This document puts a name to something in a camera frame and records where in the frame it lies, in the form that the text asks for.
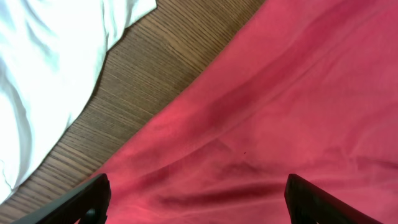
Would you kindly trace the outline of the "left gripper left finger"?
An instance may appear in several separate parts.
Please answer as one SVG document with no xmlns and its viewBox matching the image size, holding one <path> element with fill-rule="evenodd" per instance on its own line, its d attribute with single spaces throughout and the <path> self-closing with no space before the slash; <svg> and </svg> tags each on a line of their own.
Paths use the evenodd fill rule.
<svg viewBox="0 0 398 224">
<path fill-rule="evenodd" d="M 12 224 L 105 224 L 111 199 L 106 174 L 99 174 Z"/>
</svg>

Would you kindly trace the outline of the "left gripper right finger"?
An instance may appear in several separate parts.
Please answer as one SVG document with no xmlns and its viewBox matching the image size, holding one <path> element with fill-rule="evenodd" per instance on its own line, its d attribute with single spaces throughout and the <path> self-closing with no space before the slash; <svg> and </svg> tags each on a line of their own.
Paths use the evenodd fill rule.
<svg viewBox="0 0 398 224">
<path fill-rule="evenodd" d="M 284 198 L 292 224 L 381 224 L 297 174 L 289 174 Z"/>
</svg>

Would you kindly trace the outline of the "red printed t-shirt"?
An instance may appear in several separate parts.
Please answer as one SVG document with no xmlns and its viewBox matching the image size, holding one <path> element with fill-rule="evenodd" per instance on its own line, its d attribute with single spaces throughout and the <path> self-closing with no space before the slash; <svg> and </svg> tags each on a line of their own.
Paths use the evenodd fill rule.
<svg viewBox="0 0 398 224">
<path fill-rule="evenodd" d="M 265 2 L 101 172 L 108 223 L 288 223 L 291 173 L 396 223 L 397 2 Z"/>
</svg>

